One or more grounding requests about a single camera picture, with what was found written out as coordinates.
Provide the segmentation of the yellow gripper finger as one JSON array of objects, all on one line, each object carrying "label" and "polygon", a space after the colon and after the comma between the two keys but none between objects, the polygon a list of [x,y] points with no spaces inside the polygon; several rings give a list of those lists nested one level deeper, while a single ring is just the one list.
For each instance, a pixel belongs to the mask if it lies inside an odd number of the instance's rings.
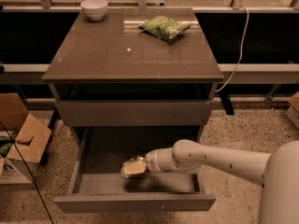
[{"label": "yellow gripper finger", "polygon": [[143,161],[134,161],[125,163],[121,168],[121,174],[124,177],[130,177],[132,175],[139,175],[146,171],[147,165]]}]

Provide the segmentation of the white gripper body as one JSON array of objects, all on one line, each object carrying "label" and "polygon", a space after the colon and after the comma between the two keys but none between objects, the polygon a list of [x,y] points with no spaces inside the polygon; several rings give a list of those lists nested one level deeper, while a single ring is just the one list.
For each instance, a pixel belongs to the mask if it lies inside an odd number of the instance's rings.
[{"label": "white gripper body", "polygon": [[145,161],[148,170],[152,173],[196,173],[200,168],[199,164],[181,164],[174,157],[171,147],[150,151],[146,154]]}]

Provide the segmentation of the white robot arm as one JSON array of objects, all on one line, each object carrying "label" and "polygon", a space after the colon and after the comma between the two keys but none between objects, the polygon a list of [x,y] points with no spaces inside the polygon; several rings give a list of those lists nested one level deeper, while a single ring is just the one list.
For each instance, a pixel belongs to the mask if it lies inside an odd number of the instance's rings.
[{"label": "white robot arm", "polygon": [[299,142],[262,153],[210,147],[178,140],[172,147],[154,149],[121,166],[129,178],[147,171],[187,172],[207,165],[262,187],[259,224],[299,224]]}]

